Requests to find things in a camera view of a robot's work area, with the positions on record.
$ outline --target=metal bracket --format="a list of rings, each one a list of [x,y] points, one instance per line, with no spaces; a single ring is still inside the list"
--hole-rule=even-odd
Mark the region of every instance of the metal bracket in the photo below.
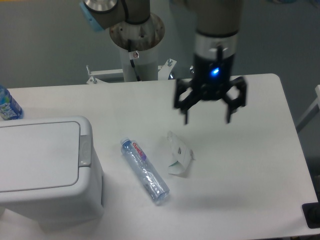
[[[168,80],[170,78],[171,72],[175,67],[177,61],[169,58],[164,65],[158,66],[158,80]],[[90,71],[89,66],[86,66],[89,80],[87,84],[102,84],[102,83],[114,83],[114,79],[123,78],[124,72],[122,69],[113,69],[113,70],[103,70],[103,71]]]
[[[317,98],[311,103],[306,111],[299,117],[295,125],[296,132],[299,133],[316,115],[320,110],[320,85],[315,88]]]

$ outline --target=gray floor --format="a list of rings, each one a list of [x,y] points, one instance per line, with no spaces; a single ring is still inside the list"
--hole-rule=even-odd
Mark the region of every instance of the gray floor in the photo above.
[[[94,33],[79,0],[0,3],[0,83],[8,88],[84,84],[92,71],[121,68],[108,32]],[[166,26],[159,62],[192,64],[196,17],[168,0],[151,8]],[[315,99],[320,84],[320,9],[308,0],[277,5],[245,0],[234,75],[280,76],[293,120]],[[320,174],[320,114],[299,134],[312,174]]]

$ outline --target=black object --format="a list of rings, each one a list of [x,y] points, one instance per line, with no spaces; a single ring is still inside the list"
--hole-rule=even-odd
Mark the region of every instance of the black object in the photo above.
[[[188,110],[200,100],[217,101],[222,99],[227,105],[226,122],[239,107],[246,106],[247,83],[243,76],[230,81],[234,55],[223,59],[222,47],[217,48],[216,60],[209,60],[194,55],[194,77],[190,82],[176,80],[173,107],[185,115],[184,124],[188,124]],[[236,87],[239,95],[231,99],[227,92]],[[183,100],[180,95],[191,88],[191,93]]]
[[[310,229],[320,228],[320,203],[305,203],[302,210],[306,220],[306,224]]]

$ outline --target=bolt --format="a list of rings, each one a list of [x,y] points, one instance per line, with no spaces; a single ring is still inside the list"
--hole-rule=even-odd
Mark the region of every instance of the bolt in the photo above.
[[[173,62],[174,62],[174,61],[172,61],[172,59],[169,58],[169,59],[168,59],[168,66],[171,67],[171,65],[172,65]]]
[[[190,66],[190,74],[191,75],[195,74],[195,67],[193,65]]]
[[[172,79],[175,79],[175,75],[174,75],[173,72],[171,72],[171,73],[169,74],[168,80],[172,80]]]
[[[91,75],[91,71],[90,71],[90,69],[89,69],[89,65],[86,66],[86,70],[87,70],[87,72],[88,72],[88,75],[90,76],[90,75]]]

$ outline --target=white table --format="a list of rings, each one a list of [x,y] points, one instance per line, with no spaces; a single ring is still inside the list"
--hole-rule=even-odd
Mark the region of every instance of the white table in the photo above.
[[[281,82],[274,74],[246,79],[247,106],[228,125],[222,101],[196,104],[183,125],[169,80],[11,89],[26,119],[82,115],[90,120],[105,172],[105,214],[78,225],[39,225],[6,210],[0,239],[248,240],[319,234],[304,219],[302,204],[317,198]],[[184,177],[167,172],[169,130],[195,153]],[[163,206],[153,204],[122,157],[123,137],[138,141],[169,186]]]

